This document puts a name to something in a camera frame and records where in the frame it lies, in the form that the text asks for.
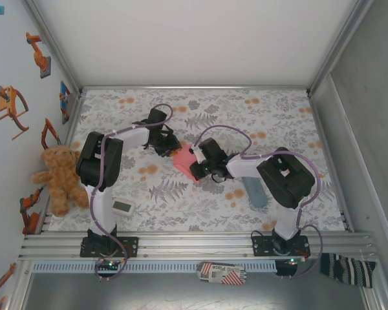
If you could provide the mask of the black white striped sock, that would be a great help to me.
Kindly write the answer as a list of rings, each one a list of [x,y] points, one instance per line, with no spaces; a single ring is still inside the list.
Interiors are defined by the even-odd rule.
[[[372,288],[372,274],[376,262],[347,258],[342,255],[323,253],[321,255],[321,273],[343,284]]]

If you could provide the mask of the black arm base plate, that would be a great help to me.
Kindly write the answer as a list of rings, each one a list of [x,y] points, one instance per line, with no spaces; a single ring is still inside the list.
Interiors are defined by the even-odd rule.
[[[308,238],[306,236],[294,236],[291,240],[283,240],[275,236],[251,237],[254,256],[309,257],[311,255]]]
[[[119,258],[136,257],[138,252],[137,237],[119,237],[116,239],[122,244],[119,246],[108,236],[85,237],[81,242],[80,257],[82,258]]]

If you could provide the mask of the blue orange machine wall sticker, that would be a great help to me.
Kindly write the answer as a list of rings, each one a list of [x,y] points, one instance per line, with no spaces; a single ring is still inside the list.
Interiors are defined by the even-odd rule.
[[[61,81],[59,92],[59,105],[62,114],[62,124],[66,124],[69,121],[74,104],[74,99],[74,94],[71,94],[66,84]]]

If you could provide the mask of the blue-grey case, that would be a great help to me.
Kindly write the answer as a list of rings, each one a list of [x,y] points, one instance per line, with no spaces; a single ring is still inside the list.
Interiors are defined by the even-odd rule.
[[[242,182],[253,207],[262,209],[268,204],[263,184],[259,178],[242,177]]]

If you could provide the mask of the white digital timer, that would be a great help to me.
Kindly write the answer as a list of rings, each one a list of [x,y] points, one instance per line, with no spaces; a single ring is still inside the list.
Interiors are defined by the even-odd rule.
[[[119,216],[130,217],[135,211],[133,202],[117,199],[113,202],[113,212]]]

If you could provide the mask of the orange gripper claw wall sticker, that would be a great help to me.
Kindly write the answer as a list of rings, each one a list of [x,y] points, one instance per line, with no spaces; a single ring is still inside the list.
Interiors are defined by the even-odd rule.
[[[21,112],[17,111],[17,100],[19,100],[23,106],[23,110]],[[20,135],[29,129],[29,127],[23,126],[19,120],[20,116],[29,111],[28,104],[20,91],[18,91],[12,85],[9,87],[0,86],[0,112],[3,111],[5,111],[5,113],[0,116],[0,120],[4,118],[10,118],[19,129],[19,132],[12,138],[12,140],[17,139]]]

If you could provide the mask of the floral printed tablecloth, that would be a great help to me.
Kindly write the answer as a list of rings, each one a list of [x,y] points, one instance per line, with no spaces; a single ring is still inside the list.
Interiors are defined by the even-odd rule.
[[[213,138],[227,154],[266,154],[279,147],[307,158],[321,188],[305,206],[301,223],[322,231],[344,228],[312,109],[303,90],[138,89],[88,90],[72,140],[80,150],[92,131],[109,132],[144,119],[151,107],[172,113],[169,126],[182,145]],[[279,204],[254,207],[241,180],[188,179],[151,149],[123,155],[113,197],[135,206],[116,218],[121,231],[269,231]]]

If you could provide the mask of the red white printed pouch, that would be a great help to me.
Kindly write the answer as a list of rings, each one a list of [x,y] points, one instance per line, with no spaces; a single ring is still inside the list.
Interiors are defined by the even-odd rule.
[[[197,276],[202,282],[224,285],[244,285],[247,279],[243,266],[215,262],[198,263]]]

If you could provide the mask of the brown teddy bear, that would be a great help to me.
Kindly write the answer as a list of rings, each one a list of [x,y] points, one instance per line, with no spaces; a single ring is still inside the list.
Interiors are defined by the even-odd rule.
[[[31,176],[32,183],[45,184],[50,195],[50,211],[56,217],[64,217],[70,211],[70,202],[81,209],[89,208],[86,190],[80,186],[76,164],[80,152],[65,145],[49,147],[41,154],[46,170]]]

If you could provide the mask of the pink cloth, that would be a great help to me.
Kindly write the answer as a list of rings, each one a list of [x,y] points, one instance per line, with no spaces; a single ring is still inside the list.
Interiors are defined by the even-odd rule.
[[[194,181],[196,184],[199,184],[199,181],[195,179],[190,171],[190,166],[197,161],[197,158],[194,154],[190,153],[190,148],[192,144],[186,144],[182,146],[182,150],[173,156],[173,165],[174,167],[183,173],[188,179]]]

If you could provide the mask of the aluminium extrusion frame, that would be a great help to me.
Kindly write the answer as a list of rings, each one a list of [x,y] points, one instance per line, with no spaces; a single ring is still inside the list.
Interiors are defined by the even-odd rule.
[[[288,83],[263,84],[263,90],[304,90],[307,95],[320,93],[324,101],[338,108],[330,119],[323,119],[315,101],[311,102],[314,121],[325,148],[327,164],[338,193],[338,205],[347,222],[347,232],[325,231],[317,241],[313,232],[308,239],[314,248],[376,260],[375,285],[360,289],[365,310],[388,310],[388,220],[361,155],[353,129],[343,109],[330,73],[341,53],[369,13],[374,0],[355,0],[321,60],[315,76],[303,85]],[[79,256],[80,232],[50,232],[39,220],[36,233],[24,239],[17,264],[20,276],[9,303],[9,310],[23,310],[32,292],[32,275],[37,264],[82,264]],[[222,260],[252,263],[252,242],[248,233],[237,232],[141,232],[136,265],[165,262],[170,269],[193,261]]]

